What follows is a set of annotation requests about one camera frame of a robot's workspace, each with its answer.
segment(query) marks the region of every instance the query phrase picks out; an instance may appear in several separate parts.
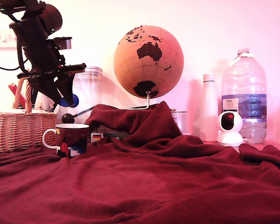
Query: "wall socket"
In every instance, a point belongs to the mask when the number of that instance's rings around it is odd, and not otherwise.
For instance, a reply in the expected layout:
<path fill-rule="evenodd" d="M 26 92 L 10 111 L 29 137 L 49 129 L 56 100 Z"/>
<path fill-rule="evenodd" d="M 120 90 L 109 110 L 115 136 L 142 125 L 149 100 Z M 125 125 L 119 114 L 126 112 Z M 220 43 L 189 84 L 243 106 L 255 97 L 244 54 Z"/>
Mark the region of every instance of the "wall socket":
<path fill-rule="evenodd" d="M 16 50 L 17 37 L 12 29 L 0 30 L 0 50 Z"/>

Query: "mug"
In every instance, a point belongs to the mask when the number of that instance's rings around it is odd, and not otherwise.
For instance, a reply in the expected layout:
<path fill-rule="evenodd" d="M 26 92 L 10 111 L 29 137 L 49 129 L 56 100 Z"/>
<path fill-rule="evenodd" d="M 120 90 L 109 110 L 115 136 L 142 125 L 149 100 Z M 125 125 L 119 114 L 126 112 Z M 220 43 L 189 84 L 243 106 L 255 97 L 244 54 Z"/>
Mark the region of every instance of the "mug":
<path fill-rule="evenodd" d="M 72 158 L 86 152 L 88 139 L 88 125 L 82 124 L 59 124 L 55 129 L 48 129 L 42 135 L 45 147 L 56 149 L 57 155 Z M 54 132 L 56 146 L 49 146 L 45 141 L 46 133 Z"/>

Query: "bottle cap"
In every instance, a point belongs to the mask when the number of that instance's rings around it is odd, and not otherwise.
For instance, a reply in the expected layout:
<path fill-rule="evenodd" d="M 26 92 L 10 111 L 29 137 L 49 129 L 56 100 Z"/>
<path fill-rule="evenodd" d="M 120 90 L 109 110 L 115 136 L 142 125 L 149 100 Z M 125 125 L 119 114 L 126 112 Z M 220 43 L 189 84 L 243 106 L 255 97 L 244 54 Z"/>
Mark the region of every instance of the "bottle cap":
<path fill-rule="evenodd" d="M 238 55 L 242 53 L 249 53 L 249 48 L 243 48 L 238 50 Z"/>
<path fill-rule="evenodd" d="M 203 81 L 215 81 L 215 75 L 213 73 L 206 73 L 203 75 Z"/>

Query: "red object in basket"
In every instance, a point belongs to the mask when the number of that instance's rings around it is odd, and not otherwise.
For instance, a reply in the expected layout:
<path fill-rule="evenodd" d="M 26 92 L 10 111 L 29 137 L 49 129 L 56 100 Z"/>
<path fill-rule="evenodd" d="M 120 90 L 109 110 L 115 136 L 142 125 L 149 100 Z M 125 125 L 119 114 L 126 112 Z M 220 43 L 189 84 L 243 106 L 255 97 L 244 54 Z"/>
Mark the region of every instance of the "red object in basket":
<path fill-rule="evenodd" d="M 15 95 L 15 92 L 17 90 L 17 86 L 14 83 L 12 83 L 12 84 L 8 85 L 8 87 L 11 90 L 11 92 L 13 92 L 13 94 Z M 21 104 L 21 106 L 24 109 L 25 109 L 25 103 L 26 103 L 26 100 L 25 100 L 25 98 L 21 94 L 21 96 L 20 96 L 20 104 Z"/>

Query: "black knob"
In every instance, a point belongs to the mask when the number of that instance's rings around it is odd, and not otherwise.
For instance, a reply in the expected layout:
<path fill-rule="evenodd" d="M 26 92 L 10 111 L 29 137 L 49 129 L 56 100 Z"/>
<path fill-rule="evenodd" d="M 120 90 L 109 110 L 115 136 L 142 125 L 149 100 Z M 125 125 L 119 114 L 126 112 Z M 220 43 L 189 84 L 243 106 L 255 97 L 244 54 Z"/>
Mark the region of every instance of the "black knob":
<path fill-rule="evenodd" d="M 231 130 L 234 126 L 234 115 L 233 113 L 225 113 L 221 118 L 221 126 L 226 131 Z"/>
<path fill-rule="evenodd" d="M 70 113 L 64 114 L 61 120 L 64 124 L 73 124 L 75 122 L 74 116 Z"/>

